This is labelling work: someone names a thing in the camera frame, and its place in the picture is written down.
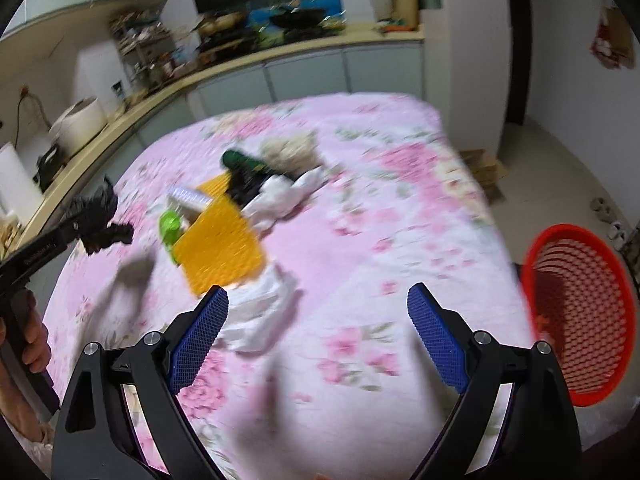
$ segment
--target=pink tablecloth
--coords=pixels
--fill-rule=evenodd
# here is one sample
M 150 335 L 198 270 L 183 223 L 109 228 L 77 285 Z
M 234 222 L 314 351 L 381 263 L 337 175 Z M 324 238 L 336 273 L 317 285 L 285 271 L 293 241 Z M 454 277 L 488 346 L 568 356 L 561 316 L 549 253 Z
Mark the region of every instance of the pink tablecloth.
M 299 282 L 288 328 L 260 356 L 212 349 L 178 396 L 229 478 L 408 478 L 456 400 L 406 313 L 424 282 L 472 329 L 533 343 L 524 300 L 481 191 L 441 133 L 437 112 L 395 94 L 338 94 L 192 124 L 145 151 L 116 186 L 130 247 L 88 258 L 76 248 L 45 322 L 58 393 L 85 343 L 106 348 L 162 330 L 198 301 L 158 239 L 164 194 L 219 174 L 223 151 L 258 153 L 267 136 L 315 132 L 330 181 L 263 240 Z M 149 462 L 161 466 L 133 392 Z M 504 415 L 502 392 L 477 456 Z

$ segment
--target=rice cooker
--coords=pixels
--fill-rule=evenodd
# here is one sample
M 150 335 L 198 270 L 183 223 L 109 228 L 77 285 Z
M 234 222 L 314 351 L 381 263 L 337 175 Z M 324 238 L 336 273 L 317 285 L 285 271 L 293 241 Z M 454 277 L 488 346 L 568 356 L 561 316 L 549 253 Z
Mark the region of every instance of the rice cooker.
M 69 160 L 99 134 L 106 124 L 107 117 L 100 102 L 95 97 L 89 97 L 65 110 L 53 123 L 49 136 Z

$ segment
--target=blue gripper pad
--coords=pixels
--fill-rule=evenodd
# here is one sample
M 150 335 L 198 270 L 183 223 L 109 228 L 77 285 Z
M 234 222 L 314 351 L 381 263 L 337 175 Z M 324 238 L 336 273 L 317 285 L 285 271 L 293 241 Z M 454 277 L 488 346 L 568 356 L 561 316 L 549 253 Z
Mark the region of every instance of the blue gripper pad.
M 220 287 L 210 290 L 196 307 L 195 319 L 171 354 L 167 383 L 172 394 L 193 384 L 226 321 L 228 308 L 228 297 Z
M 465 352 L 442 319 L 441 306 L 421 283 L 409 289 L 406 306 L 442 381 L 463 394 L 469 383 Z

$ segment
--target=black pan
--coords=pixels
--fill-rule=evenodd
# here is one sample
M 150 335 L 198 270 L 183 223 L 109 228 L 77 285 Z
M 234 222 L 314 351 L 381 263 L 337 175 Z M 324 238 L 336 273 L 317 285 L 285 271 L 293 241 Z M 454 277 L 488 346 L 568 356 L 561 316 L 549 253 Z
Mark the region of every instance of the black pan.
M 284 10 L 282 14 L 270 16 L 273 25 L 280 28 L 313 28 L 317 27 L 326 16 L 326 9 L 293 9 Z

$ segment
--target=power cord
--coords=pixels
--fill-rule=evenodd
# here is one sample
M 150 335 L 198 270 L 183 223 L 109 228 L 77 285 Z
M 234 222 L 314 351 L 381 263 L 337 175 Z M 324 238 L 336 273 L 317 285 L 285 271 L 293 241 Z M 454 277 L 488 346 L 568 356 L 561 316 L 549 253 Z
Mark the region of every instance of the power cord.
M 38 104 L 38 109 L 40 110 L 40 116 L 42 117 L 42 120 L 44 121 L 47 128 L 51 129 L 51 123 L 47 119 L 47 115 L 44 113 L 44 107 L 42 106 L 42 101 L 36 94 L 32 94 L 29 92 L 29 87 L 23 86 L 22 89 L 20 90 L 20 99 L 18 101 L 18 108 L 17 108 L 17 119 L 15 121 L 16 129 L 15 129 L 14 148 L 16 149 L 16 151 L 18 150 L 18 138 L 20 137 L 20 105 L 22 104 L 22 101 L 24 101 L 24 99 L 27 97 L 30 97 L 31 99 L 36 101 L 36 103 Z

